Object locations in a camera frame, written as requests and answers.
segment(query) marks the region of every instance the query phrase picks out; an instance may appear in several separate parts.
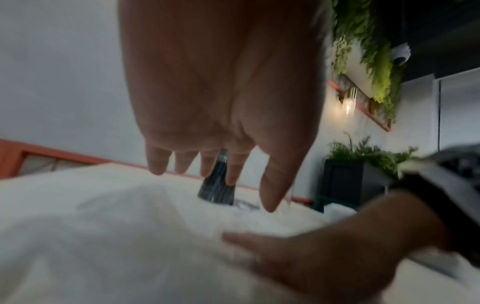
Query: black planter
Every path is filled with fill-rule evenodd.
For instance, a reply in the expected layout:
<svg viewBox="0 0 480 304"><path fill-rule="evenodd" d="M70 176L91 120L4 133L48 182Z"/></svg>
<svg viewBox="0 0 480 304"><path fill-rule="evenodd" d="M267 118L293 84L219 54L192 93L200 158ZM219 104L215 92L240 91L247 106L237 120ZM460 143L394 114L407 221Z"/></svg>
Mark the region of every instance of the black planter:
<svg viewBox="0 0 480 304"><path fill-rule="evenodd" d="M387 192L393 180L369 163L327 160L323 169L315 210L323 211L329 203L358 208Z"/></svg>
<svg viewBox="0 0 480 304"><path fill-rule="evenodd" d="M235 186L228 186L225 183L226 174L227 151L222 150L211 175L203 181L198 197L216 204L233 205Z"/></svg>

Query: security camera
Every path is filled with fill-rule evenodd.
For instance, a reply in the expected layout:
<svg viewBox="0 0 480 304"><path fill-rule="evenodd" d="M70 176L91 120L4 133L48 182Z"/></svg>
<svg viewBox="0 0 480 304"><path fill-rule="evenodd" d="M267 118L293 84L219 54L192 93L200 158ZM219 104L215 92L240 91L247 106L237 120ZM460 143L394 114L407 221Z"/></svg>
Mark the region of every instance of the security camera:
<svg viewBox="0 0 480 304"><path fill-rule="evenodd" d="M411 55L410 46L406 42L394 47L390 51L390 57L393 63L399 66L407 62Z"/></svg>

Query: wall sconce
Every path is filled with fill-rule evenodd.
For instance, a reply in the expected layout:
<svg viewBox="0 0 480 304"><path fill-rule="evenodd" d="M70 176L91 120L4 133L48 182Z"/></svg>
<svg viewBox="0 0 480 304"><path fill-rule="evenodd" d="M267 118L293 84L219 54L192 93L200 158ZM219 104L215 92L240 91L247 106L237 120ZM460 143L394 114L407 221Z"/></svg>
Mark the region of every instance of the wall sconce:
<svg viewBox="0 0 480 304"><path fill-rule="evenodd" d="M359 89L352 87L343 93L337 95L338 101L341 103L341 109L347 117L353 116L355 112L355 106L357 105L357 93Z"/></svg>

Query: hand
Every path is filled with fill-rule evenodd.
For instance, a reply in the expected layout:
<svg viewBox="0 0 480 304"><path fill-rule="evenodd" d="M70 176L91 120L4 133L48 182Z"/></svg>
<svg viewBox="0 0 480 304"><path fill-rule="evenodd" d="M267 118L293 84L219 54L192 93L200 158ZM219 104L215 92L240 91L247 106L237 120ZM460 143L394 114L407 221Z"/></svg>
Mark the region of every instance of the hand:
<svg viewBox="0 0 480 304"><path fill-rule="evenodd" d="M326 79L316 38L326 33L312 28L316 3L119 1L126 80L152 173L165 172L172 152L184 173L200 152L206 177L226 148L233 185L258 145L270 156L260 197L275 210L319 126Z"/></svg>
<svg viewBox="0 0 480 304"><path fill-rule="evenodd" d="M345 221L279 238L225 233L224 241L251 251L260 272L325 303L358 303L387 287L409 252L446 248L449 234L422 201L398 192Z"/></svg>

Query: dark ceiling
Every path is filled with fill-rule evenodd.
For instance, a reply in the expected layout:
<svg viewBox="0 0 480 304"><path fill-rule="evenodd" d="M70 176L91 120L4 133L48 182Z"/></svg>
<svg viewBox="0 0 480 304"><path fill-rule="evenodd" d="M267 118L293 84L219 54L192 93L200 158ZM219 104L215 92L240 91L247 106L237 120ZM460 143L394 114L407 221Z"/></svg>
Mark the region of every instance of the dark ceiling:
<svg viewBox="0 0 480 304"><path fill-rule="evenodd" d="M380 35L408 42L405 80L480 67L480 0L374 0Z"/></svg>

